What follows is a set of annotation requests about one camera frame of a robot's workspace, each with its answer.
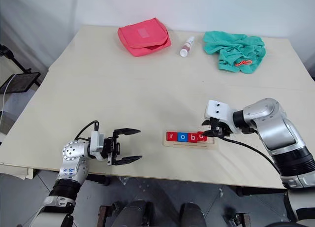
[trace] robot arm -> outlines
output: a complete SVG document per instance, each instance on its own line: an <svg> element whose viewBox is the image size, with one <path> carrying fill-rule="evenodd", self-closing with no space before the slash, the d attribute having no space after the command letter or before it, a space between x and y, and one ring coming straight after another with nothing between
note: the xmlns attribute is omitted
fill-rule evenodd
<svg viewBox="0 0 315 227"><path fill-rule="evenodd" d="M284 187L298 189L315 186L315 161L276 100L266 98L239 111L225 103L210 100L205 118L203 125L211 127L204 133L206 136L224 137L231 133L256 132L272 157Z"/></svg>
<svg viewBox="0 0 315 227"><path fill-rule="evenodd" d="M94 131L89 139L79 138L80 133L89 125L94 124ZM89 123L76 136L74 141L63 148L63 164L56 178L53 189L45 198L41 208L35 215L31 227L71 227L71 216L77 194L89 174L88 159L107 160L108 165L128 164L142 156L126 157L116 160L120 154L120 144L117 138L120 134L131 135L140 132L134 129L114 130L113 136L104 139L104 134L98 132L98 121Z"/></svg>

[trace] bottle cap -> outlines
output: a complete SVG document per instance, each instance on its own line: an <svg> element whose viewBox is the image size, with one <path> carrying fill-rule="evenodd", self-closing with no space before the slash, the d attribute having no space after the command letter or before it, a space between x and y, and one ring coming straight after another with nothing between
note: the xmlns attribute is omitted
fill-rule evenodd
<svg viewBox="0 0 315 227"><path fill-rule="evenodd" d="M188 55L188 50L182 49L180 52L181 57L186 57Z"/></svg>

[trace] black cable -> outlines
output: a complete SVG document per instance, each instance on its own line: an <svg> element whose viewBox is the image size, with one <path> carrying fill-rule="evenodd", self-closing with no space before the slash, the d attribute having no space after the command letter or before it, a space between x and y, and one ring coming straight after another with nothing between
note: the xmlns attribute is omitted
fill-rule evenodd
<svg viewBox="0 0 315 227"><path fill-rule="evenodd" d="M293 222L278 222L278 223L273 223L271 225L267 225L266 227L306 227L306 226L293 223Z"/></svg>
<svg viewBox="0 0 315 227"><path fill-rule="evenodd" d="M275 170L276 170L276 171L278 172L278 174L279 174L279 171L278 171L277 167L275 166L275 164L274 164L265 154L263 154L261 151L257 150L256 148L251 147L251 146L249 146L249 145L247 145L247 144L245 144L245 143L242 143L242 142L238 142L238 141L234 141L234 140L231 140L231 139L227 139L227 138L225 138L225 137L218 137L218 138L219 138L219 139L222 139L222 140L224 140L224 141L227 141L227 142L231 142L231 143L235 143L235 144L238 144L238 145L247 147L247 148L251 149L252 151L257 152L258 154L260 154L261 156L263 156L263 157L275 168Z"/></svg>
<svg viewBox="0 0 315 227"><path fill-rule="evenodd" d="M88 142L90 141L87 138L83 138L83 137L79 137L78 140L84 140L84 141L88 141Z"/></svg>
<svg viewBox="0 0 315 227"><path fill-rule="evenodd" d="M90 123L88 123L87 125L85 125L85 127L83 129L81 129L81 131L78 133L78 135L76 135L76 137L74 138L74 140L78 140L79 136L81 135L81 133L86 130L89 126L91 126L92 124L98 124L98 121L97 120L94 120Z"/></svg>

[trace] red object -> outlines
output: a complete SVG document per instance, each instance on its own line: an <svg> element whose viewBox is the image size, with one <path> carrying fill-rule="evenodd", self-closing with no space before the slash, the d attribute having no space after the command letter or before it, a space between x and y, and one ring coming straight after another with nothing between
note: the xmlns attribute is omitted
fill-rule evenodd
<svg viewBox="0 0 315 227"><path fill-rule="evenodd" d="M198 142L206 142L207 141L207 137L202 135L202 134L203 134L203 132L198 132L198 137L197 137Z"/></svg>
<svg viewBox="0 0 315 227"><path fill-rule="evenodd" d="M235 64L235 66L240 66L240 65L251 65L252 64L252 60L248 60L248 61L241 61L238 64Z"/></svg>
<svg viewBox="0 0 315 227"><path fill-rule="evenodd" d="M197 133L188 133L188 142L197 142L198 140Z"/></svg>
<svg viewBox="0 0 315 227"><path fill-rule="evenodd" d="M177 142L177 132L167 132L166 133L166 141Z"/></svg>
<svg viewBox="0 0 315 227"><path fill-rule="evenodd" d="M166 27L157 19L118 28L118 37L133 56L143 56L171 45Z"/></svg>

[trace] blue letter block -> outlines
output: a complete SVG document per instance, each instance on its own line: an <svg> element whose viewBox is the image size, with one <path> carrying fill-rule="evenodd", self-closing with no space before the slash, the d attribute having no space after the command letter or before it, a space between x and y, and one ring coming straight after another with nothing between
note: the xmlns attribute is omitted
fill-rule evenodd
<svg viewBox="0 0 315 227"><path fill-rule="evenodd" d="M188 142L188 133L179 132L177 139L178 139L178 142Z"/></svg>

